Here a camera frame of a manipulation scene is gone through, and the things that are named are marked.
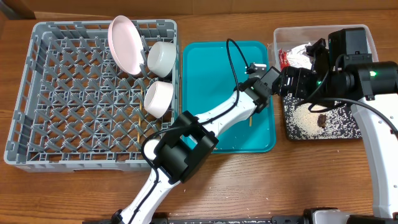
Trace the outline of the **white cup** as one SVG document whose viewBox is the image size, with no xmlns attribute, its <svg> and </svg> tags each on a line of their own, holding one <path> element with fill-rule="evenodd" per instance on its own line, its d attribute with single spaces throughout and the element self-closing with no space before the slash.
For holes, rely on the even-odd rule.
<svg viewBox="0 0 398 224">
<path fill-rule="evenodd" d="M 144 146 L 144 154 L 150 161 L 153 161 L 156 158 L 154 151 L 158 143 L 158 139 L 151 139 Z"/>
</svg>

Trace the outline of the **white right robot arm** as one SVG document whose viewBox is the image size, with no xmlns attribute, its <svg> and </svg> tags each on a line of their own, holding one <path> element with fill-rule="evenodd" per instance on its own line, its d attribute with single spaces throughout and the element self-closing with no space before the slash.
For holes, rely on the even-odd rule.
<svg viewBox="0 0 398 224">
<path fill-rule="evenodd" d="M 349 106 L 362 135 L 373 185 L 373 214 L 308 208 L 304 223 L 397 223 L 397 63 L 380 62 L 366 26 L 332 26 L 306 48 L 310 69 L 285 67 L 272 88 L 302 103 Z"/>
</svg>

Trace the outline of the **grey bowl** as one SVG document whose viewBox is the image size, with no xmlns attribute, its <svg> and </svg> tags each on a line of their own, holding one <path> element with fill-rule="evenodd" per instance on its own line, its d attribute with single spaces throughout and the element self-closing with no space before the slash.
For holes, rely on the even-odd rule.
<svg viewBox="0 0 398 224">
<path fill-rule="evenodd" d="M 150 49 L 147 66 L 158 77 L 166 77 L 173 69 L 177 58 L 177 49 L 170 42 L 156 42 Z"/>
</svg>

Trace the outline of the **brown food scrap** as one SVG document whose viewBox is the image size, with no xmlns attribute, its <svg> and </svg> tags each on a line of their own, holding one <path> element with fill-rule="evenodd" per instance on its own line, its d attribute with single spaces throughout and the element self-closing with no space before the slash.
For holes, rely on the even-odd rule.
<svg viewBox="0 0 398 224">
<path fill-rule="evenodd" d="M 325 114 L 320 114 L 317 119 L 317 125 L 321 128 L 326 127 L 327 116 Z"/>
</svg>

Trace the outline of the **red snack wrapper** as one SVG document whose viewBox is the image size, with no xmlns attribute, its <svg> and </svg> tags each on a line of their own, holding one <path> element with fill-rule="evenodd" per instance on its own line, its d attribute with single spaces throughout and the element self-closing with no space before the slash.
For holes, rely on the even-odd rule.
<svg viewBox="0 0 398 224">
<path fill-rule="evenodd" d="M 282 49 L 279 50 L 279 64 L 281 70 L 290 65 L 287 59 L 287 52 L 283 51 Z"/>
</svg>

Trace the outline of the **large white plate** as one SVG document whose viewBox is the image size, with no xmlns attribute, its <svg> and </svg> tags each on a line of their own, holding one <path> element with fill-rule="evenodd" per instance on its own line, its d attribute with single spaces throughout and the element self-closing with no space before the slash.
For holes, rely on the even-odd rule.
<svg viewBox="0 0 398 224">
<path fill-rule="evenodd" d="M 108 45 L 112 58 L 118 67 L 131 75 L 141 73 L 140 65 L 144 64 L 141 51 L 144 50 L 141 37 L 126 16 L 117 16 L 108 29 Z"/>
</svg>

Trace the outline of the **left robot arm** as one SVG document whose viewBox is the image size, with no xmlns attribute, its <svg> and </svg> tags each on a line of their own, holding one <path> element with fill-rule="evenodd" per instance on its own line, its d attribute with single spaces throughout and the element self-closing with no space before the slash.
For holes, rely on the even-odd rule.
<svg viewBox="0 0 398 224">
<path fill-rule="evenodd" d="M 111 223 L 150 223 L 167 194 L 203 165 L 221 133 L 268 106 L 280 72 L 275 67 L 265 71 L 255 63 L 247 71 L 249 78 L 222 104 L 196 116 L 184 111 L 169 129 L 146 138 L 141 154 L 150 165 L 150 176 L 133 202 L 114 213 Z"/>
</svg>

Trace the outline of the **white tissue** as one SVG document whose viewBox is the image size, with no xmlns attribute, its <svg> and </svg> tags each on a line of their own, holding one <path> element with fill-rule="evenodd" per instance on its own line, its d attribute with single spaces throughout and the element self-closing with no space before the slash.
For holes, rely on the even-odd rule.
<svg viewBox="0 0 398 224">
<path fill-rule="evenodd" d="M 290 66 L 295 68 L 311 69 L 312 63 L 307 55 L 306 47 L 309 44 L 298 45 L 287 52 L 287 60 Z"/>
</svg>

